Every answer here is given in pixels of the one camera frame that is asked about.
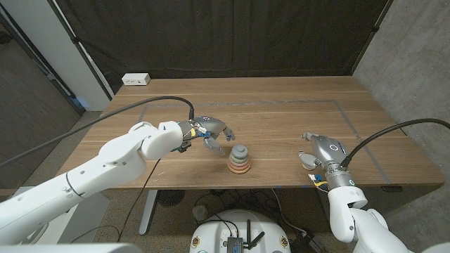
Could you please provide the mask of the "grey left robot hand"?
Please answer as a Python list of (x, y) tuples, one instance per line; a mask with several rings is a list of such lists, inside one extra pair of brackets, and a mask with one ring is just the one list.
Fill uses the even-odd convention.
[(180, 153), (187, 151), (191, 147), (191, 141), (195, 138), (202, 138), (204, 146), (224, 156), (225, 151), (221, 148), (217, 138), (220, 133), (224, 133), (227, 141), (235, 139), (234, 132), (231, 128), (221, 121), (213, 117), (197, 116), (188, 121), (179, 122), (182, 130), (183, 140), (177, 148)]

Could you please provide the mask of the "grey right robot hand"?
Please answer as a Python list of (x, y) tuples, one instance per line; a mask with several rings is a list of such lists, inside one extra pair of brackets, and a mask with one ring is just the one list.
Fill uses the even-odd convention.
[(345, 146), (334, 138), (312, 133), (303, 133), (301, 138), (311, 142), (313, 155), (299, 151), (302, 166), (309, 171), (322, 168), (330, 190), (343, 187), (355, 186), (352, 175), (342, 161), (347, 156)]

